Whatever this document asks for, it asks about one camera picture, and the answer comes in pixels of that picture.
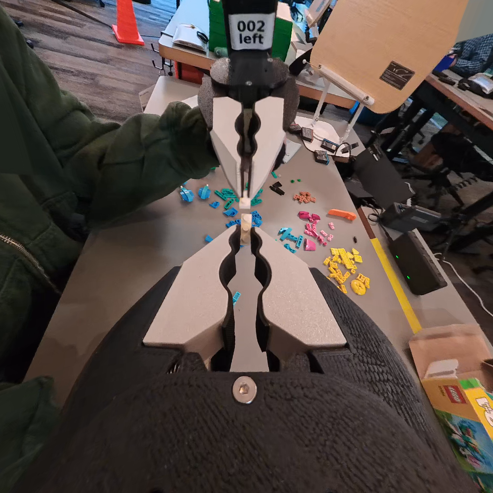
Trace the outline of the person's left forearm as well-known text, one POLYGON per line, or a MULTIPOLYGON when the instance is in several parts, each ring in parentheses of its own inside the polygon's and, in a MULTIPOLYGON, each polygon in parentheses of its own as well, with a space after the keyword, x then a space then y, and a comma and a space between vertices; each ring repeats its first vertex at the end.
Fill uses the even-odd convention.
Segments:
POLYGON ((72 101, 46 136, 91 229, 204 178, 219 164, 199 108, 183 102, 118 125, 72 101))

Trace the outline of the pile of teal lego pieces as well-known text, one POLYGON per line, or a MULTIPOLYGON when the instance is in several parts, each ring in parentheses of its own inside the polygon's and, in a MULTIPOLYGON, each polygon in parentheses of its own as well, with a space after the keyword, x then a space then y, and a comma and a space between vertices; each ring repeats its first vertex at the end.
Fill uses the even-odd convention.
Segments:
MULTIPOLYGON (((263 193, 263 188, 256 193, 255 197, 250 201, 250 206, 254 207, 262 203, 261 194, 263 193)), ((231 208, 234 203, 239 203, 240 199, 232 189, 222 188, 221 190, 214 190, 214 194, 217 195, 221 200, 225 201, 224 209, 227 210, 231 208)))

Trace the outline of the red crate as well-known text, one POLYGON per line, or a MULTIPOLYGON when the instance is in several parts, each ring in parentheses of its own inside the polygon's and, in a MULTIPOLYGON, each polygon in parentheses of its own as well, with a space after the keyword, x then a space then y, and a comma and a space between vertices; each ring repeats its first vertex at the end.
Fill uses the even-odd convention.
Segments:
POLYGON ((210 67, 201 68, 174 61, 174 77, 185 82, 201 85, 204 75, 210 75, 210 67))

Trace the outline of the pile of light blue lego pieces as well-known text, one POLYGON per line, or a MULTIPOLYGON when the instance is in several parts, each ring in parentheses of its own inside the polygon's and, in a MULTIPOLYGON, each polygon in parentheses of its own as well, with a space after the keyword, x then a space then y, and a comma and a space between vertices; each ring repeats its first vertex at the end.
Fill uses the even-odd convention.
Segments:
POLYGON ((291 253, 296 253, 304 243, 305 237, 303 235, 294 235, 292 228, 283 227, 277 233, 276 240, 291 253))

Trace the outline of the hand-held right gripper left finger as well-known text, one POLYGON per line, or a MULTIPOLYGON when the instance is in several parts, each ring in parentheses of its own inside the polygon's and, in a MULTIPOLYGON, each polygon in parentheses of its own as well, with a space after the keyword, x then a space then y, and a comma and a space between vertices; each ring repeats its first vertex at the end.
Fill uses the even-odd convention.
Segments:
POLYGON ((185 353, 234 348, 232 294, 241 228, 231 227, 180 266, 143 344, 185 353))

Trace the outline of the black office chair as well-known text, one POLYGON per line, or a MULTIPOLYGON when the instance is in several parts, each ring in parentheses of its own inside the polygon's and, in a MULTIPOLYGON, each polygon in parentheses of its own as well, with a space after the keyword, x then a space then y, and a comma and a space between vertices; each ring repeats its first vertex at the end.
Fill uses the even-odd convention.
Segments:
POLYGON ((450 132, 439 132, 432 136, 431 157, 439 163, 432 168, 420 165, 416 160, 410 162, 400 172, 404 181, 411 185, 421 185, 416 203, 440 212, 441 201, 452 198, 454 207, 441 212, 441 219, 433 232, 443 235, 437 244, 440 253, 461 251, 478 241, 492 237, 492 220, 471 227, 473 220, 487 211, 492 212, 492 191, 466 205, 460 190, 482 182, 492 184, 492 158, 483 156, 475 145, 463 136, 450 132))

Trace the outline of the wooden board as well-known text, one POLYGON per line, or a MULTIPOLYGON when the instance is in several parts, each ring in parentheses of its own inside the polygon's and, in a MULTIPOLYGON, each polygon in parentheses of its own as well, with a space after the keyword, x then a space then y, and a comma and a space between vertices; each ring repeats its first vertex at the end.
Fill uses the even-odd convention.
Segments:
POLYGON ((468 1, 338 1, 312 68, 374 113, 399 108, 454 45, 468 1))

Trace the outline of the grey device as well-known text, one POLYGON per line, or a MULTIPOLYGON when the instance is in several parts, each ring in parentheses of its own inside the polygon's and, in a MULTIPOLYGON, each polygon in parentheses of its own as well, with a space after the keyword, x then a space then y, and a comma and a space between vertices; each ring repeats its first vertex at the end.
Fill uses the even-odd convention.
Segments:
POLYGON ((431 232, 440 223, 441 213, 416 205, 394 202, 381 215, 380 223, 387 228, 402 233, 417 229, 431 232))

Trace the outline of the pile of yellow lego pieces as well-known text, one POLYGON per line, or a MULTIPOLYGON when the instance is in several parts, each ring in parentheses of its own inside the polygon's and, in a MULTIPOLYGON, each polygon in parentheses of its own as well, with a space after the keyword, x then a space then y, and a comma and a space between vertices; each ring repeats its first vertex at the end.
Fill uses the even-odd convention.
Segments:
POLYGON ((326 278, 335 283, 338 291, 344 294, 353 292, 359 296, 370 289, 370 278, 360 271, 362 263, 361 253, 355 248, 330 248, 330 255, 323 262, 328 270, 326 278))

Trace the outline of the orange traffic cone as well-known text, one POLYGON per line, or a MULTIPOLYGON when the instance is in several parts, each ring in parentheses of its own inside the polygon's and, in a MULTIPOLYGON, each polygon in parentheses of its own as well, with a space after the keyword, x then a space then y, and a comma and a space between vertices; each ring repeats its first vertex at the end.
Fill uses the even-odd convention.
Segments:
POLYGON ((132 1, 116 1, 116 24, 111 28, 119 43, 145 45, 138 31, 132 1))

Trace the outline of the white notebook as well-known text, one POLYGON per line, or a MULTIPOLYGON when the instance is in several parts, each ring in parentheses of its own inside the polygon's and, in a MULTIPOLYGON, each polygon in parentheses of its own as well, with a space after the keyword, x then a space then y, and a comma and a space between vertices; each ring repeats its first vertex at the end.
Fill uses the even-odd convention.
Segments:
POLYGON ((208 36, 194 24, 178 24, 172 42, 174 45, 184 46, 200 52, 207 52, 208 36))

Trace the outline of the black power station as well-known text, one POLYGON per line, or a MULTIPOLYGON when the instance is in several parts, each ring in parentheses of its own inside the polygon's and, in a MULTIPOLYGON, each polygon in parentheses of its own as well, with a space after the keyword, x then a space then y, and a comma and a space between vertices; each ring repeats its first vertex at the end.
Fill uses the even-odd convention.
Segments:
POLYGON ((422 296, 447 287, 447 281, 414 231, 389 240, 388 248, 412 294, 422 296))

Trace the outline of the person's green jacket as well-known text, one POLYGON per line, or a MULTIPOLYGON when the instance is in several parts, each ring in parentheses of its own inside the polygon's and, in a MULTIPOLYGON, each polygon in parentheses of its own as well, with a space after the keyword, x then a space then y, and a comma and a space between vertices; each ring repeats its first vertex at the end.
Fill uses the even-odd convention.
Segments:
POLYGON ((2 383, 25 378, 87 234, 96 229, 87 225, 46 136, 72 101, 88 108, 60 88, 1 8, 2 383))

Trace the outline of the pile of pink lego pieces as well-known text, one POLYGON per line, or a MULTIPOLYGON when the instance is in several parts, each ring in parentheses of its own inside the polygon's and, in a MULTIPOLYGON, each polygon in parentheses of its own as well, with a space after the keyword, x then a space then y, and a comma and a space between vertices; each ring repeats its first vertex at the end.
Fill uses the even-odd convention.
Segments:
POLYGON ((299 219, 305 222, 304 239, 302 240, 305 251, 316 251, 317 245, 326 247, 332 241, 334 235, 331 233, 335 226, 333 222, 328 223, 329 233, 324 230, 317 230, 317 225, 321 221, 321 217, 315 213, 307 211, 298 212, 299 219))

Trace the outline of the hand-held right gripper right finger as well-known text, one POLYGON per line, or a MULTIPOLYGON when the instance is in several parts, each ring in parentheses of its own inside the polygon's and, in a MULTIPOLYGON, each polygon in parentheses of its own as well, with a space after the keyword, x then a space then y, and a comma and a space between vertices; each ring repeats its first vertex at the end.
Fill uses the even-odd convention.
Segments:
POLYGON ((251 229, 256 279, 256 336, 263 352, 342 348, 347 340, 311 268, 259 228, 251 229))

